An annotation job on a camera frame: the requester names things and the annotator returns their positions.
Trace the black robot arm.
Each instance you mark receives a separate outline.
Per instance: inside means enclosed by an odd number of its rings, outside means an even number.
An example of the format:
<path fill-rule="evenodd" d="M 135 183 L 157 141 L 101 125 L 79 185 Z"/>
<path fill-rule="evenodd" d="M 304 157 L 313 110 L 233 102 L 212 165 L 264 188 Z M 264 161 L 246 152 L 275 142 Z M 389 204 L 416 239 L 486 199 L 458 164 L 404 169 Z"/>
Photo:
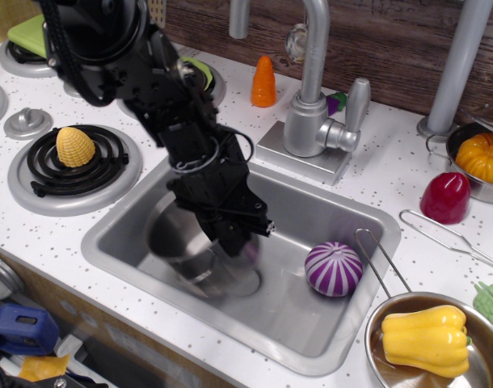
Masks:
<path fill-rule="evenodd" d="M 274 228 L 248 187 L 238 131 L 217 122 L 212 98 L 145 1 L 43 1 L 49 65 L 91 105 L 119 99 L 157 146 L 167 150 L 176 204 L 237 255 Z"/>

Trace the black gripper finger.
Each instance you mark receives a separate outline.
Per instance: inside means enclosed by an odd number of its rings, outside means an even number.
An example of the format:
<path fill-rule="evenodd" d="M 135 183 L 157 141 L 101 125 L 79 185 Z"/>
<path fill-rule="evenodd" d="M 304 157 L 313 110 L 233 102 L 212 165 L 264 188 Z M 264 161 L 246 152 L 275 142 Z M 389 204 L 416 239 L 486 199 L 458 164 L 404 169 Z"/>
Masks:
<path fill-rule="evenodd" d="M 228 256 L 243 253 L 252 255 L 258 250 L 257 236 L 235 221 L 223 217 L 207 217 L 204 214 L 198 214 L 197 221 L 209 240 L 218 243 Z"/>

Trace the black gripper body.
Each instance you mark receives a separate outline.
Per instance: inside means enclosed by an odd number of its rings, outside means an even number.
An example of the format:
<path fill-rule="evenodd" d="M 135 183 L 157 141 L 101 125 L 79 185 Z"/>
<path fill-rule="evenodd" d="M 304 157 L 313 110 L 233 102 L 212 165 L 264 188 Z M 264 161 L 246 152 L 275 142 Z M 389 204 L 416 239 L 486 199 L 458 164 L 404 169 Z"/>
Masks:
<path fill-rule="evenodd" d="M 248 187 L 235 133 L 166 133 L 165 147 L 176 174 L 168 188 L 209 237 L 268 236 L 275 229 L 268 206 Z"/>

